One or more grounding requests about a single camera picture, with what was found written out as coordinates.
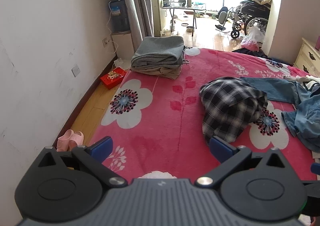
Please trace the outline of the black white plaid garment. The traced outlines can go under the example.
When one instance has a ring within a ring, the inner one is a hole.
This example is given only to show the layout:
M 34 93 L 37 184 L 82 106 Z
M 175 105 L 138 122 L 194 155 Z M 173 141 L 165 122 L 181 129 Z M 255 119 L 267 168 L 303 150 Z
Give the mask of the black white plaid garment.
M 205 110 L 202 133 L 206 144 L 213 137 L 235 142 L 268 106 L 264 91 L 234 77 L 220 77 L 204 84 L 199 95 Z

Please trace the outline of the folding table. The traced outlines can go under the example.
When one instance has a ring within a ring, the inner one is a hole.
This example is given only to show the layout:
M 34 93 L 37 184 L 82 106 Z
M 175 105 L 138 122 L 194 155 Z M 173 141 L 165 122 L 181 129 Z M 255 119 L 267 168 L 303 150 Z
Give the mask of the folding table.
M 206 12 L 206 10 L 203 7 L 198 7 L 198 6 L 186 6 L 181 4 L 180 2 L 162 2 L 161 9 L 168 10 L 170 13 L 170 33 L 173 34 L 174 32 L 174 24 L 175 24 L 175 11 L 181 10 L 183 12 L 192 12 L 193 15 L 193 21 L 191 25 L 191 35 L 194 35 L 194 30 L 197 28 L 197 23 L 196 23 L 196 15 L 198 13 Z

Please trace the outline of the pink slipper near bed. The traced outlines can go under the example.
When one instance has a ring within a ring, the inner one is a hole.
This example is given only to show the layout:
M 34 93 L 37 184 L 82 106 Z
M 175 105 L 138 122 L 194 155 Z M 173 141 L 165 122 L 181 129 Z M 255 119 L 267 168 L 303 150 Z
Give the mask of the pink slipper near bed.
M 77 146 L 83 145 L 83 142 L 84 142 L 84 134 L 81 131 L 76 131 L 70 137 L 69 149 L 72 150 Z

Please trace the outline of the pink floral bed blanket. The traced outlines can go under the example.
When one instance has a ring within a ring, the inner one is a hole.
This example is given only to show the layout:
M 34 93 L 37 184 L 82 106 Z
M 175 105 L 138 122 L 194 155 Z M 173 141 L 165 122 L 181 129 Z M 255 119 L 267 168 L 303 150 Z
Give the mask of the pink floral bed blanket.
M 153 171 L 195 180 L 218 165 L 202 134 L 202 85 L 221 76 L 303 76 L 300 69 L 250 55 L 190 49 L 177 79 L 129 72 L 91 141 L 105 136 L 113 151 L 104 165 L 127 180 Z

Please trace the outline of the red gift box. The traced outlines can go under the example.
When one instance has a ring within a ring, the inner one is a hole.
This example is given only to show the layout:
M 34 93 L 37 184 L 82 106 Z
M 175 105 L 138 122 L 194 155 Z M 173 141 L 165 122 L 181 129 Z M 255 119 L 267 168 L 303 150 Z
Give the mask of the red gift box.
M 119 85 L 126 75 L 126 71 L 120 67 L 109 71 L 107 74 L 100 78 L 102 84 L 109 90 Z

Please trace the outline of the dark blue jeans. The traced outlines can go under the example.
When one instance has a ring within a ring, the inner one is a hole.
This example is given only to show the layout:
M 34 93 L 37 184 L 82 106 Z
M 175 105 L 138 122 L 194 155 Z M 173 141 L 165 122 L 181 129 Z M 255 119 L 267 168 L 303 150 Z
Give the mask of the dark blue jeans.
M 285 102 L 299 105 L 299 98 L 296 82 L 277 78 L 249 78 L 241 77 L 241 80 L 267 94 L 268 100 Z

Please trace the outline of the light blue jeans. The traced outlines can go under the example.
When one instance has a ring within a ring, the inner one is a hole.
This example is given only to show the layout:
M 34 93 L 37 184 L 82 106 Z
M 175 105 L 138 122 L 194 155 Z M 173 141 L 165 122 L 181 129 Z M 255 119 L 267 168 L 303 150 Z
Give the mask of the light blue jeans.
M 286 124 L 308 149 L 319 153 L 319 84 L 306 89 L 296 81 L 284 80 L 283 85 L 296 108 L 283 113 Z

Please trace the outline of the folded beige garment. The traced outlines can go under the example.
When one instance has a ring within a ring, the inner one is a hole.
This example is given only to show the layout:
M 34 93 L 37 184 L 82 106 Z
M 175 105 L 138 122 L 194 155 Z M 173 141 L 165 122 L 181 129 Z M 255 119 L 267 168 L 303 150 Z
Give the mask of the folded beige garment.
M 174 66 L 174 67 L 165 67 L 165 66 L 133 67 L 131 66 L 131 71 L 175 80 L 180 75 L 182 71 L 182 66 L 181 65 Z

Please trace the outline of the folded grey blanket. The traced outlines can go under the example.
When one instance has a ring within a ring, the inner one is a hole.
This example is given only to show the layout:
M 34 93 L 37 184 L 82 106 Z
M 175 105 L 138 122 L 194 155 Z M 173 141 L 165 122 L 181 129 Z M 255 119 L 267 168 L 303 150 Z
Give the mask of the folded grey blanket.
M 145 37 L 131 59 L 131 67 L 149 69 L 183 64 L 184 40 L 181 36 Z

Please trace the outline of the cream dresser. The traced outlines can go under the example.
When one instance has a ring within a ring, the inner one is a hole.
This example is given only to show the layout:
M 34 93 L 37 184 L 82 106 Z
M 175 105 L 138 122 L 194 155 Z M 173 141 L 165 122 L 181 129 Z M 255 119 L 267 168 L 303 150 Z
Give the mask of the cream dresser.
M 313 76 L 320 75 L 319 50 L 315 48 L 315 43 L 302 38 L 302 45 L 294 62 L 294 66 Z

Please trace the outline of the dark water dispenser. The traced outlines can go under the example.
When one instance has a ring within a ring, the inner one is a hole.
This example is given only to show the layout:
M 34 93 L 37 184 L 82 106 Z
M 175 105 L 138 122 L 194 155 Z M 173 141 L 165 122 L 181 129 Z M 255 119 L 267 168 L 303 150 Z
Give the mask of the dark water dispenser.
M 129 31 L 130 24 L 125 0 L 110 1 L 108 6 L 111 13 L 112 32 L 120 33 Z

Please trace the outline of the black wheelchair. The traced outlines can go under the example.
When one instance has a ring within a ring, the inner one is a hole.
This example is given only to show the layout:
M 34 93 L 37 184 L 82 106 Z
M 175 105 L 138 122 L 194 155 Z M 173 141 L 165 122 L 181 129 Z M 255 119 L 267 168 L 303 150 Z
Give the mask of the black wheelchair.
M 216 15 L 219 24 L 216 24 L 215 27 L 224 31 L 226 22 L 231 20 L 231 37 L 233 39 L 237 39 L 242 31 L 247 35 L 251 27 L 257 27 L 261 32 L 265 32 L 270 9 L 270 4 L 258 4 L 252 0 L 243 0 L 237 7 L 231 9 L 222 7 Z

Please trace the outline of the pink slipper near wall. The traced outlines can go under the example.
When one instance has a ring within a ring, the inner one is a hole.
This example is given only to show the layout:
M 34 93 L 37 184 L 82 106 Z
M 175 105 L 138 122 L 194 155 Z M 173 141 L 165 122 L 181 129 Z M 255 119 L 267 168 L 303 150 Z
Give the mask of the pink slipper near wall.
M 67 151 L 69 148 L 69 141 L 71 136 L 74 134 L 73 130 L 67 130 L 64 135 L 60 136 L 57 139 L 57 152 L 64 152 Z

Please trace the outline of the wall switch plate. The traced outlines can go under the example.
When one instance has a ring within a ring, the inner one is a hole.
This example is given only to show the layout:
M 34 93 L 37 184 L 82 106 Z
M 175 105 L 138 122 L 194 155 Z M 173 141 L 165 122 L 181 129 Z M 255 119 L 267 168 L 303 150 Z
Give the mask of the wall switch plate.
M 80 68 L 78 65 L 73 66 L 71 69 L 73 76 L 76 78 L 80 74 Z

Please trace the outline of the wall power outlet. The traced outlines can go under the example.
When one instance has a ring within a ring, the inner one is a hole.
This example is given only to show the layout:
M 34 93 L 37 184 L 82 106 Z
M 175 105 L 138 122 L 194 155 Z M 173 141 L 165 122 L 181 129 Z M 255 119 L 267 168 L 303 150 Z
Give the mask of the wall power outlet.
M 103 46 L 104 46 L 104 47 L 107 47 L 108 44 L 109 44 L 109 42 L 110 42 L 110 39 L 109 39 L 108 37 L 104 38 L 104 39 L 103 39 Z

